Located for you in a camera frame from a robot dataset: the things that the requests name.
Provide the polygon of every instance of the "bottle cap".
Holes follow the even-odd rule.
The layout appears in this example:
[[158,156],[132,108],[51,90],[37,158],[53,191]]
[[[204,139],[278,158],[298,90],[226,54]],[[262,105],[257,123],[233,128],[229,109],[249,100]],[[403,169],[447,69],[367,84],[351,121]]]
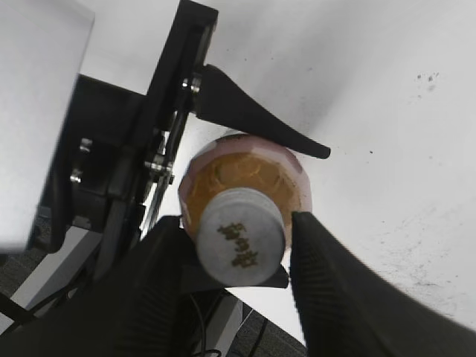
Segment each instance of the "bottle cap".
[[269,197],[232,188],[205,208],[196,249],[207,273],[226,286],[254,286],[279,268],[285,249],[283,217]]

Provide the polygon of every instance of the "bolt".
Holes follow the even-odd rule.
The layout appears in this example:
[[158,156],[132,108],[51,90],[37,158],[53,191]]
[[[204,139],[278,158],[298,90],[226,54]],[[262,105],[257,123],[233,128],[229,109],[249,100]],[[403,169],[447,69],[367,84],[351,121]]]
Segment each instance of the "bolt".
[[82,138],[80,144],[80,151],[86,154],[91,152],[92,140],[88,138]]
[[202,84],[202,78],[196,74],[193,75],[191,80],[191,84],[189,84],[188,78],[185,78],[184,81],[181,83],[183,89],[190,88],[191,92],[194,95],[197,95],[200,91],[200,85]]
[[147,169],[151,170],[153,173],[162,173],[163,171],[167,171],[168,173],[171,173],[173,164],[169,162],[167,167],[165,167],[163,163],[164,163],[164,156],[162,154],[156,154],[152,162],[145,161],[144,166]]
[[83,171],[79,169],[73,169],[73,172],[69,176],[69,181],[71,181],[73,184],[80,184],[82,175]]

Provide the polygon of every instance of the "orange liquid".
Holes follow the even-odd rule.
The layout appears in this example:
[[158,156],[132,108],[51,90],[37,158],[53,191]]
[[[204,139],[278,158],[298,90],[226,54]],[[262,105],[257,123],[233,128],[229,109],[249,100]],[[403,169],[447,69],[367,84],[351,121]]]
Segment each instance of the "orange liquid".
[[194,237],[208,202],[224,190],[247,187],[264,193],[279,208],[286,229],[286,246],[291,243],[291,213],[301,210],[299,190],[285,169],[256,153],[222,155],[197,173],[182,205],[188,232]]

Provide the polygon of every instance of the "gray panel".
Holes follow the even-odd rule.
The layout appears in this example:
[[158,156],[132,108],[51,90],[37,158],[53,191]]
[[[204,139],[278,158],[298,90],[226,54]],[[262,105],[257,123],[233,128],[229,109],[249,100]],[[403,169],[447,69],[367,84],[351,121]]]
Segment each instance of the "gray panel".
[[[16,290],[12,300],[26,309],[60,290],[81,269],[86,259],[98,246],[101,235],[71,227],[65,243],[55,254],[49,254]],[[0,314],[0,334],[11,325],[11,320]]]
[[72,1],[0,0],[0,253],[27,245],[92,22]]

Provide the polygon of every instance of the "plastic bottle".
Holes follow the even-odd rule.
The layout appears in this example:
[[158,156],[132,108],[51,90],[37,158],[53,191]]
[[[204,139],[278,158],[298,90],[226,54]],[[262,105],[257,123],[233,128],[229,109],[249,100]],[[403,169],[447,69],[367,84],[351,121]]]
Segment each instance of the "plastic bottle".
[[309,178],[296,157],[251,135],[208,144],[178,192],[202,265],[229,286],[270,278],[291,245],[291,213],[312,210]]

